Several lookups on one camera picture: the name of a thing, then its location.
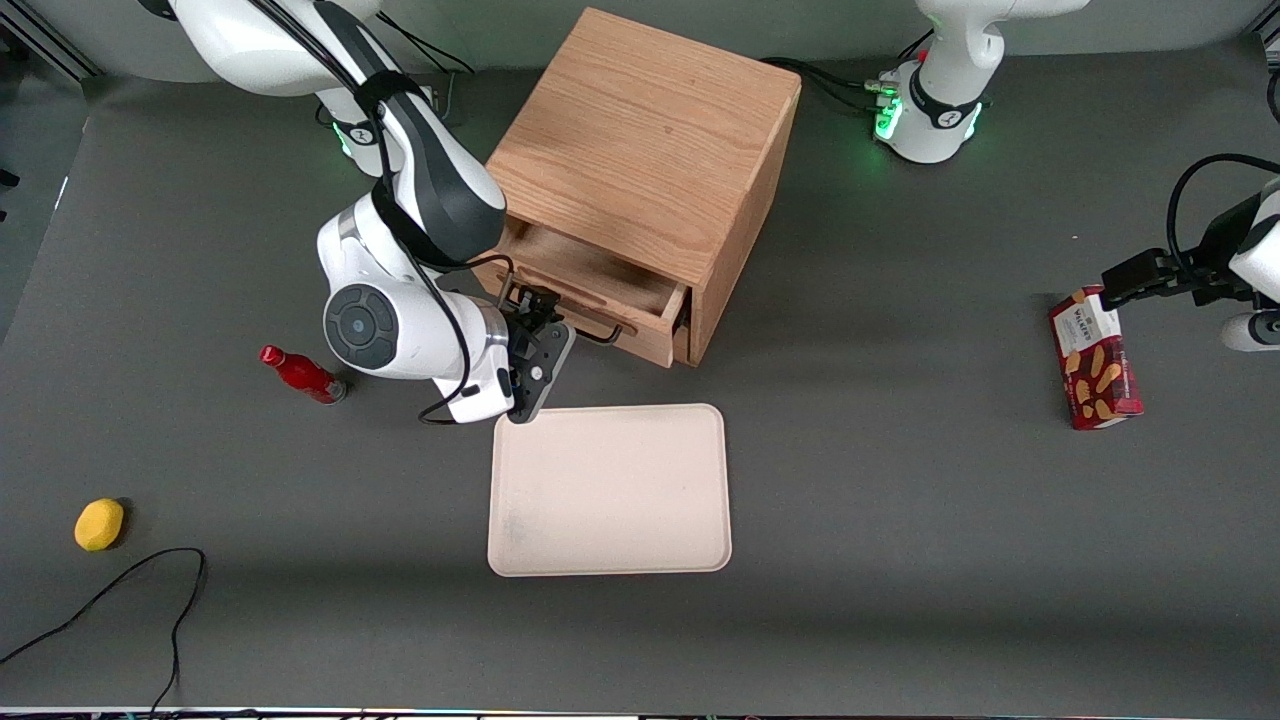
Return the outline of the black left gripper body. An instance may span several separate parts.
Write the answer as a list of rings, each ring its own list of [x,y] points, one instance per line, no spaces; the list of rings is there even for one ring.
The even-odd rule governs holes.
[[[1206,227],[1196,247],[1196,263],[1204,282],[1196,290],[1196,304],[1219,300],[1254,302],[1256,292],[1230,270],[1229,263],[1251,232],[1258,208],[1260,196],[1252,195],[1219,214]]]

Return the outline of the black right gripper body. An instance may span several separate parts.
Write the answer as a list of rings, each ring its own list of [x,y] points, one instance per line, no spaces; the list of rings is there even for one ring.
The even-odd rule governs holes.
[[[547,391],[548,372],[541,366],[539,333],[535,313],[512,313],[506,299],[506,322],[509,331],[508,356],[512,386],[522,396],[543,396]]]

